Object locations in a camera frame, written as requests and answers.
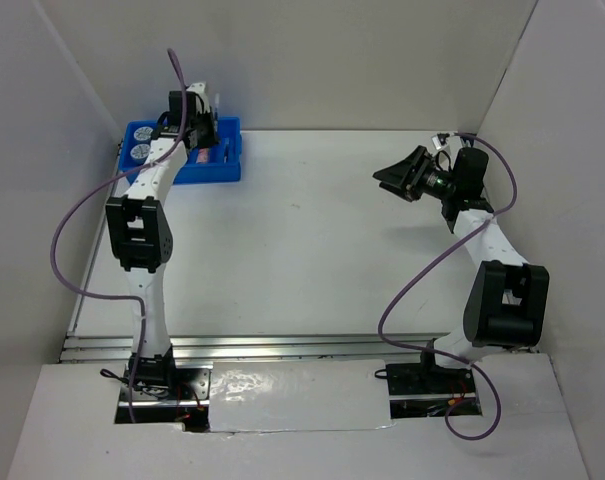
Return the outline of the pink capped marker tube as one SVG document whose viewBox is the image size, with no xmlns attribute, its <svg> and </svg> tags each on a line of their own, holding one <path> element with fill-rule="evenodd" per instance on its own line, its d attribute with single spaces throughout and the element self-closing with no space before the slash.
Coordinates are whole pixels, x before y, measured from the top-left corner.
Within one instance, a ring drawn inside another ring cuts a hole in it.
<svg viewBox="0 0 605 480">
<path fill-rule="evenodd" d="M 214 150 L 212 148 L 201 148 L 198 150 L 195 162 L 198 165 L 207 165 L 214 162 Z"/>
</svg>

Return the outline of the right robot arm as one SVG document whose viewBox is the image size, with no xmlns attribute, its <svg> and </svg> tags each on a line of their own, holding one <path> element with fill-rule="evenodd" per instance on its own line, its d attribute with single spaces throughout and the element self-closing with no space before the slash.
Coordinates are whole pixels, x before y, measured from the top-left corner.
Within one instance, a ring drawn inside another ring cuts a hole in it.
<svg viewBox="0 0 605 480">
<path fill-rule="evenodd" d="M 477 268 L 460 327 L 420 355 L 418 379 L 430 392 L 450 384 L 453 370 L 490 354 L 534 347 L 542 336 L 550 275 L 520 255 L 498 225 L 499 213 L 484 196 L 488 163 L 485 151 L 466 146 L 443 169 L 436 155 L 419 146 L 373 175 L 380 188 L 403 200 L 439 200 L 450 232 Z"/>
</svg>

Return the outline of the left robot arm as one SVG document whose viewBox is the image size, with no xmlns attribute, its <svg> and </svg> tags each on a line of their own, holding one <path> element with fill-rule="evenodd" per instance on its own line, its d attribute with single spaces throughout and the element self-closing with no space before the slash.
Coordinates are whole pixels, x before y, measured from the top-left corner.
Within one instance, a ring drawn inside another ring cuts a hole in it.
<svg viewBox="0 0 605 480">
<path fill-rule="evenodd" d="M 123 195 L 106 203 L 112 253 L 125 271 L 130 294 L 141 299 L 132 308 L 134 334 L 125 381 L 158 399 L 178 392 L 180 377 L 165 320 L 164 273 L 173 235 L 164 202 L 191 152 L 217 145 L 216 127 L 206 83 L 171 91 L 169 108 L 151 132 L 143 168 Z"/>
</svg>

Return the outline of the blue compartment tray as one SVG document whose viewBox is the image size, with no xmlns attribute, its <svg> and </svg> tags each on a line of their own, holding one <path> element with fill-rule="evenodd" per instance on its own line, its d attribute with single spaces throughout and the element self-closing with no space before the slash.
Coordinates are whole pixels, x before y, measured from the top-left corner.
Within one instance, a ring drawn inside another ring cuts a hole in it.
<svg viewBox="0 0 605 480">
<path fill-rule="evenodd" d="M 134 146 L 134 130 L 141 126 L 154 127 L 155 125 L 155 120 L 132 121 L 127 125 L 119 153 L 118 170 L 120 172 L 130 171 L 139 166 L 135 165 L 129 158 L 129 152 Z M 212 148 L 214 150 L 214 162 L 207 165 L 198 165 L 195 162 L 198 151 L 192 151 L 187 163 L 176 175 L 174 180 L 176 185 L 229 183 L 241 179 L 242 136 L 240 119 L 238 117 L 219 117 L 217 133 L 219 144 Z M 230 139 L 230 154 L 226 164 L 224 163 L 225 138 Z"/>
</svg>

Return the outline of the silver foil cover sheet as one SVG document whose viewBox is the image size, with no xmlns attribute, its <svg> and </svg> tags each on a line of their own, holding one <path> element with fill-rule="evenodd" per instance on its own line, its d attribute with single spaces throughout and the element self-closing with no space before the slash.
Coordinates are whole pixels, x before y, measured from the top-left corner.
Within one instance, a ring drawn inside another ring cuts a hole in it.
<svg viewBox="0 0 605 480">
<path fill-rule="evenodd" d="M 216 362 L 209 394 L 213 432 L 279 433 L 388 428 L 384 362 Z"/>
</svg>

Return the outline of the aluminium right rail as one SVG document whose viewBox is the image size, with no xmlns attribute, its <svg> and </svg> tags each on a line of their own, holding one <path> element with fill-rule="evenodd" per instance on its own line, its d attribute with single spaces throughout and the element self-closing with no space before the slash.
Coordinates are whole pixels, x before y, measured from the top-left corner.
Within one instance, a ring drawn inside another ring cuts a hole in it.
<svg viewBox="0 0 605 480">
<path fill-rule="evenodd" d="M 468 146 L 458 151 L 454 167 L 465 192 L 452 232 L 466 240 L 477 273 L 452 350 L 469 361 L 537 345 L 550 281 L 546 268 L 529 263 L 501 230 L 497 217 L 514 205 L 517 184 L 511 183 L 507 206 L 493 209 L 484 197 L 488 163 L 486 151 Z"/>
</svg>

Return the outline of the aluminium rail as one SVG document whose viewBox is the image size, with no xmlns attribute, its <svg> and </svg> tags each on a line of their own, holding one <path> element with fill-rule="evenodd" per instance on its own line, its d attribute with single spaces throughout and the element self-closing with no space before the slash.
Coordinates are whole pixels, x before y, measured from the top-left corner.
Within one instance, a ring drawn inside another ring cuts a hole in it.
<svg viewBox="0 0 605 480">
<path fill-rule="evenodd" d="M 497 217 L 514 205 L 517 184 L 511 183 L 507 206 L 493 209 L 484 197 L 488 163 L 486 151 L 468 146 L 458 151 L 454 167 L 465 192 L 452 232 L 466 240 L 477 273 L 452 350 L 469 361 L 537 345 L 550 281 L 546 268 L 529 263 L 501 230 Z"/>
<path fill-rule="evenodd" d="M 419 352 L 383 342 L 370 334 L 293 336 L 178 336 L 172 339 L 179 364 L 213 361 L 283 361 L 347 358 L 412 359 Z M 61 363 L 124 362 L 129 358 L 128 337 L 69 336 Z"/>
</svg>

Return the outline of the aluminium front rail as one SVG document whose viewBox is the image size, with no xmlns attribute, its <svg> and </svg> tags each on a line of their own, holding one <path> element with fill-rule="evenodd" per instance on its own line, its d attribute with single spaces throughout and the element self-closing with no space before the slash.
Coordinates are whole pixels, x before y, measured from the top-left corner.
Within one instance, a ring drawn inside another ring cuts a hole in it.
<svg viewBox="0 0 605 480">
<path fill-rule="evenodd" d="M 383 342 L 370 334 L 293 336 L 178 336 L 172 339 L 179 364 L 213 361 L 283 361 L 347 358 L 412 359 L 419 352 Z M 124 362 L 129 358 L 128 337 L 69 336 L 61 363 Z"/>
</svg>

